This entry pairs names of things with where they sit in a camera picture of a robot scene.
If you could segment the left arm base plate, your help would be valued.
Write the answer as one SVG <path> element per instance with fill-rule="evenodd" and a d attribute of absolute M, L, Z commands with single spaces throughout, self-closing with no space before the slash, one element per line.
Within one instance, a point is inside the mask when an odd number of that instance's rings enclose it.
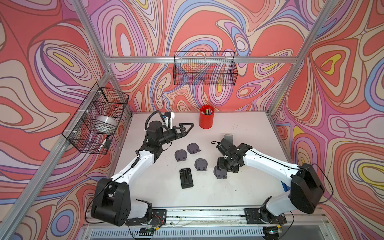
<path fill-rule="evenodd" d="M 143 218 L 127 220 L 126 226 L 161 227 L 166 224 L 166 217 L 166 209 L 154 209 Z"/>

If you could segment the red pen cup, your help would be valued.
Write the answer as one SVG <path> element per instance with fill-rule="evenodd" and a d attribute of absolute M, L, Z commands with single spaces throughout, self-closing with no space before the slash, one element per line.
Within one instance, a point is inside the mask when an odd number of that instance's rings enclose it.
<path fill-rule="evenodd" d="M 207 109 L 209 109 L 211 111 L 210 115 L 205 114 Z M 214 114 L 215 114 L 215 110 L 212 106 L 204 105 L 201 107 L 200 115 L 199 115 L 200 116 L 199 125 L 202 129 L 207 130 L 213 126 Z"/>

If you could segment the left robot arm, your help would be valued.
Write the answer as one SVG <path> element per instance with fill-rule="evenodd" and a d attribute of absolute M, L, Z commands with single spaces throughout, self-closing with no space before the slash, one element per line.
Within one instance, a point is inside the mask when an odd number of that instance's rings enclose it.
<path fill-rule="evenodd" d="M 142 225 L 150 224 L 154 218 L 152 203 L 145 200 L 132 200 L 130 185 L 134 183 L 164 151 L 165 144 L 181 139 L 195 126 L 193 123 L 180 123 L 173 126 L 175 114 L 155 111 L 145 122 L 145 137 L 135 158 L 111 178 L 98 181 L 95 197 L 87 207 L 96 223 L 109 223 L 122 226 L 130 220 Z"/>

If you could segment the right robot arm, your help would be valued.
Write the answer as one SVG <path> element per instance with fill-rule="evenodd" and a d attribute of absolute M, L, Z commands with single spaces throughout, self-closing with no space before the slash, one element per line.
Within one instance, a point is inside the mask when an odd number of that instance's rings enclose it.
<path fill-rule="evenodd" d="M 222 154 L 217 162 L 219 170 L 238 173 L 243 166 L 255 168 L 290 188 L 281 195 L 268 197 L 258 210 L 257 220 L 270 224 L 278 216 L 294 210 L 313 214 L 322 203 L 325 187 L 313 165 L 284 162 L 244 143 L 236 147 L 225 138 L 220 142 L 213 141 L 212 144 Z"/>

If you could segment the blue stapler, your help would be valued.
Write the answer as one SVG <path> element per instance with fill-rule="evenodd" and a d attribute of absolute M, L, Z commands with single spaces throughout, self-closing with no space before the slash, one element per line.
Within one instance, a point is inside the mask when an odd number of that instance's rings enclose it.
<path fill-rule="evenodd" d="M 288 192 L 291 188 L 282 182 L 282 186 L 285 192 Z"/>

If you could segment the dark grey phone stand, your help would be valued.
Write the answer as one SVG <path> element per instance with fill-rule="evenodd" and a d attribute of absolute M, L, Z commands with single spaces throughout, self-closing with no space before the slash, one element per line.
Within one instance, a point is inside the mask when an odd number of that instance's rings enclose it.
<path fill-rule="evenodd" d="M 233 144 L 233 135 L 225 134 L 224 139 L 227 140 L 230 144 Z"/>

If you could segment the black rectangular phone holder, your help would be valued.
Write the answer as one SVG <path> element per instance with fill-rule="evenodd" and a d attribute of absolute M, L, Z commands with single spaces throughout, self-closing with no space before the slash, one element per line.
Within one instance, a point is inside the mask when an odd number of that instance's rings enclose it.
<path fill-rule="evenodd" d="M 192 188 L 194 186 L 192 171 L 190 168 L 179 170 L 182 189 Z"/>

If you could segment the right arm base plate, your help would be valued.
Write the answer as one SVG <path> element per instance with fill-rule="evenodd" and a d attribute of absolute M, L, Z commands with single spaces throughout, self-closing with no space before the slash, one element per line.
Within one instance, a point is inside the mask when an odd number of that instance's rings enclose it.
<path fill-rule="evenodd" d="M 243 216 L 249 225 L 284 225 L 287 223 L 286 217 L 283 215 L 274 216 L 266 209 L 245 208 Z"/>

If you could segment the silver tape roll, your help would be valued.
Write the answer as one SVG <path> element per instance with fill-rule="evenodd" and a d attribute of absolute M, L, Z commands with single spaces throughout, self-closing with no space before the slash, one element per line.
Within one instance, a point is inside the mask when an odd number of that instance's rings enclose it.
<path fill-rule="evenodd" d="M 117 121 L 108 116 L 98 116 L 91 123 L 93 133 L 107 135 L 114 134 L 117 125 Z"/>

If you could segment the black marker in basket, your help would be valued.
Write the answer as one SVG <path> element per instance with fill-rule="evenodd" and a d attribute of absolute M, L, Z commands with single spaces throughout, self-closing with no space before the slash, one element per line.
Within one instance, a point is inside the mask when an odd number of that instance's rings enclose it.
<path fill-rule="evenodd" d="M 102 149 L 108 149 L 110 147 L 111 140 L 110 136 L 107 135 L 106 138 L 103 140 L 103 142 L 100 144 L 97 152 L 99 153 Z"/>

